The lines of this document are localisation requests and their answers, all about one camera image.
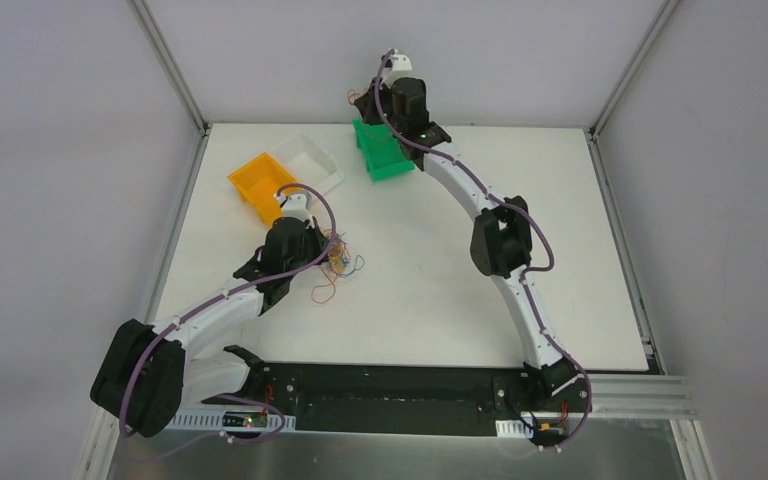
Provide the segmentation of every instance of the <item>orange bin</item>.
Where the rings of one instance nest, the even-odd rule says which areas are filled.
[[[228,180],[234,184],[240,198],[252,204],[263,223],[272,223],[281,216],[281,206],[275,201],[275,192],[288,183],[297,183],[268,153],[261,153],[236,172],[228,175]],[[287,189],[286,193],[298,190]]]

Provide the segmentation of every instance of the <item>white cable tray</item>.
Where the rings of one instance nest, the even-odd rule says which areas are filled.
[[[200,408],[186,408],[178,410],[175,417],[166,425],[167,430],[225,430],[226,432],[261,432],[276,430],[281,425],[281,417],[269,414],[266,420],[266,427],[245,427],[225,425],[223,421],[226,414],[231,413],[236,417],[250,413],[259,415],[260,412],[241,412],[239,410],[208,410]],[[287,425],[284,426],[284,432],[294,431],[296,429],[296,417],[284,415],[287,419]]]
[[[531,432],[519,420],[496,420],[496,436],[499,438],[531,438]]]

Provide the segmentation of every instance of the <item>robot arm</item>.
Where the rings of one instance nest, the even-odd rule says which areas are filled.
[[[528,212],[525,200],[505,197],[464,165],[451,136],[430,120],[425,82],[412,77],[406,55],[393,51],[382,58],[379,74],[354,105],[364,123],[388,124],[405,157],[440,182],[473,221],[470,256],[502,294],[523,345],[524,367],[542,386],[533,392],[533,403],[541,404],[574,382],[578,371],[550,342],[557,339],[526,270],[531,264],[531,225],[501,204]]]
[[[96,404],[118,416],[127,400],[128,425],[149,437],[160,432],[181,405],[243,387],[253,360],[244,358],[251,357],[247,352],[228,348],[210,358],[196,356],[230,329],[272,308],[289,292],[293,276],[247,286],[250,282],[306,265],[327,245],[308,210],[306,194],[278,200],[283,216],[266,234],[264,245],[220,289],[153,324],[129,320],[119,327],[90,392]],[[173,330],[157,344],[130,397],[125,398],[141,353],[169,328]]]

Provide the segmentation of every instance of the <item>gray wall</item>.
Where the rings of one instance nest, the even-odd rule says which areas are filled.
[[[343,122],[388,48],[445,124],[590,125],[663,0],[150,0],[211,121]]]
[[[75,471],[196,141],[127,2],[0,1],[0,479]]]
[[[685,1],[602,153],[720,478],[768,478],[768,1]]]

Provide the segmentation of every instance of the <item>white tabletop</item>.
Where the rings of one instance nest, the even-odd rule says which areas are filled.
[[[373,184],[350,125],[214,125],[158,317],[218,288],[263,244],[266,225],[227,175],[299,131],[343,168],[345,182],[326,199],[366,266],[339,280],[325,305],[310,298],[322,273],[298,275],[277,306],[206,353],[236,343],[271,361],[520,366],[522,346],[502,297],[470,260],[472,223],[460,205],[418,170]],[[557,266],[535,279],[570,353],[591,369],[646,369],[583,132],[447,131],[487,184],[525,198],[549,238]],[[321,205],[313,213],[327,223]],[[536,237],[534,244],[534,264],[545,264]]]

